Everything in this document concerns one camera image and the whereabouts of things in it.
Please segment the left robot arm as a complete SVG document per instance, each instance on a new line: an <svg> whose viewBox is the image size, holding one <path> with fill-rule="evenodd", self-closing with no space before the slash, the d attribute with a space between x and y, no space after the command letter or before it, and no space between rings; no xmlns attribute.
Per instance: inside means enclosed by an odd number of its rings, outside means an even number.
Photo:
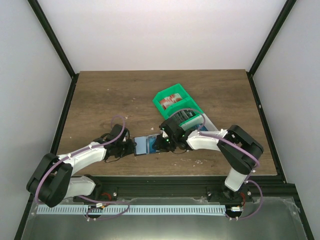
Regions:
<svg viewBox="0 0 320 240"><path fill-rule="evenodd" d="M89 165L105 162L109 157L120 159L134 151L135 144L130 138L130 131L115 124L110 133L103 134L83 148L62 155L44 155L30 177L26 190L51 208L64 199L77 196L97 202L102 196L101 181L89 174L80 177L74 175Z"/></svg>

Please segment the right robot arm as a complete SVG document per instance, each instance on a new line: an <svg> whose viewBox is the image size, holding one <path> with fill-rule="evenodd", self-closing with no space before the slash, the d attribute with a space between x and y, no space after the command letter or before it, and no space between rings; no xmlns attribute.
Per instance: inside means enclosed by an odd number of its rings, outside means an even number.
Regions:
<svg viewBox="0 0 320 240"><path fill-rule="evenodd" d="M221 152L230 165L230 171L221 188L220 195L229 202L240 196L242 185L260 166L259 158L264 148L238 125L218 131L202 131L204 124L184 130L173 119L165 120L160 126L151 148L160 152L181 150L211 150Z"/></svg>

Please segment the black card holder wallet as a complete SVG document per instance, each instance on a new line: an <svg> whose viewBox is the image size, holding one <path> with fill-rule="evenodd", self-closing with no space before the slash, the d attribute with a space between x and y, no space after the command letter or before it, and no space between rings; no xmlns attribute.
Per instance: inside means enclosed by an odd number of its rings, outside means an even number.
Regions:
<svg viewBox="0 0 320 240"><path fill-rule="evenodd" d="M135 156L147 155L146 153L146 136L134 137L135 142Z"/></svg>

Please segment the blue credit card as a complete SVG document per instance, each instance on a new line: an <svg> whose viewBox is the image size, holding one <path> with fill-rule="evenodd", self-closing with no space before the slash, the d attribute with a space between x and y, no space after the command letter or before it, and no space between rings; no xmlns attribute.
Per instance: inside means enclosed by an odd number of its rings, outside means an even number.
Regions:
<svg viewBox="0 0 320 240"><path fill-rule="evenodd" d="M155 154L158 153L159 150L156 147L156 140L158 134L148 135L146 136L146 154Z"/></svg>

